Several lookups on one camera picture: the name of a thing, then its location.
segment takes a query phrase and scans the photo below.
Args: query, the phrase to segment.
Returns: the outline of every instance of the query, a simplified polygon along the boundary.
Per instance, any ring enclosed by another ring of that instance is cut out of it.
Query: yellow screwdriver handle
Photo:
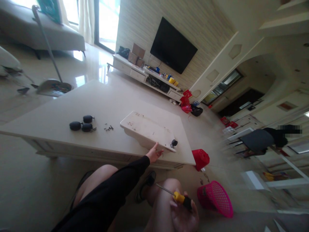
[[[179,192],[174,192],[174,199],[180,204],[183,204],[184,202],[184,196],[181,195]]]
[[[192,210],[191,199],[181,195],[179,192],[174,192],[174,199],[186,207],[189,211]]]

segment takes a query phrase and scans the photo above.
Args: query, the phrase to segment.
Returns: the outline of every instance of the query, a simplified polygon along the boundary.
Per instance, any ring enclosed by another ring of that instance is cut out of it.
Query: slipper
[[[74,203],[74,201],[75,201],[77,192],[78,192],[78,190],[80,189],[81,185],[82,185],[82,184],[88,179],[88,177],[91,176],[93,173],[94,173],[94,170],[88,171],[88,172],[86,172],[86,174],[81,178],[80,182],[78,183],[77,189],[76,189],[76,191],[75,191],[75,195],[74,195],[72,204],[71,204],[71,206],[70,206],[70,211],[73,209],[73,203]]]
[[[145,198],[143,198],[143,189],[145,186],[152,186],[154,183],[155,183],[155,177],[156,177],[156,173],[155,171],[151,171],[146,179],[144,180],[144,183],[142,184],[141,188],[139,189],[139,191],[136,193],[136,196],[135,196],[135,202],[136,203],[141,203],[145,200]]]

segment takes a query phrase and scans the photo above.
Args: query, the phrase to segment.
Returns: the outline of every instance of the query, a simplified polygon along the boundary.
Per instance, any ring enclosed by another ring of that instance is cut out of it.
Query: tiled floor
[[[22,64],[24,71],[36,83],[44,79],[56,78],[57,74],[47,52],[42,52],[42,60],[37,60],[31,50],[11,44],[2,44]],[[132,80],[117,70],[110,69],[106,75],[106,62],[112,63],[107,52],[86,45],[86,58],[81,52],[56,52],[56,63],[65,82],[77,88],[92,79],[108,84],[112,78],[117,85],[126,85],[138,91],[140,98],[150,104],[170,111],[175,107],[168,98],[149,87]],[[25,96],[17,94],[20,88],[14,83],[0,79],[0,125],[3,125],[33,109],[52,101],[52,97],[36,95],[31,89]],[[253,158],[239,160],[235,152],[227,146],[222,133],[224,129],[217,116],[204,107],[203,114],[196,118],[179,111],[192,150],[203,149],[210,156],[206,172],[197,172],[192,166],[167,171],[156,169],[157,181],[177,178],[189,196],[198,202],[196,189],[209,181],[220,182],[230,196],[235,212],[274,211],[275,206],[267,195],[248,190],[240,176],[247,170],[261,172],[263,167]],[[50,160],[36,155],[35,150],[20,138],[0,135],[0,228],[12,231],[48,231],[65,215],[74,195],[75,188],[83,174],[102,165],[100,162],[58,158]],[[146,202],[134,204],[138,186],[127,198],[127,203],[117,215],[117,229],[125,230],[144,226],[151,213]],[[208,212],[197,203],[201,220]]]

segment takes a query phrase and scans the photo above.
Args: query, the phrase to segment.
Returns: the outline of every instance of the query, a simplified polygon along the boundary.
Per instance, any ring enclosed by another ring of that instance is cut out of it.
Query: white tv cabinet
[[[107,64],[107,68],[109,70],[110,66],[113,66],[114,68],[122,71],[123,73],[129,75],[130,77],[138,80],[139,82],[149,86],[150,88],[157,90],[158,92],[180,102],[181,97],[183,97],[183,94],[178,92],[178,88],[174,86],[173,84],[169,83],[166,79],[163,79],[160,77],[160,75],[156,72],[153,72],[152,70],[147,69],[146,67],[144,69],[139,68],[138,66],[130,63],[127,59],[123,58],[121,55],[116,54],[113,55],[114,61],[113,65],[110,65],[109,63]],[[149,83],[146,82],[147,77],[151,75],[159,80],[163,81],[164,83],[168,84],[170,86],[170,90],[165,93],[161,91],[160,89],[153,87]]]

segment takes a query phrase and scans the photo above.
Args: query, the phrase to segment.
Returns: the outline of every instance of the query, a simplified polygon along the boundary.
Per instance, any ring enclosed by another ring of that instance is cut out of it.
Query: pink plastic basket
[[[233,217],[233,207],[228,194],[217,181],[201,186],[197,189],[201,205],[207,209],[214,209],[228,218]]]

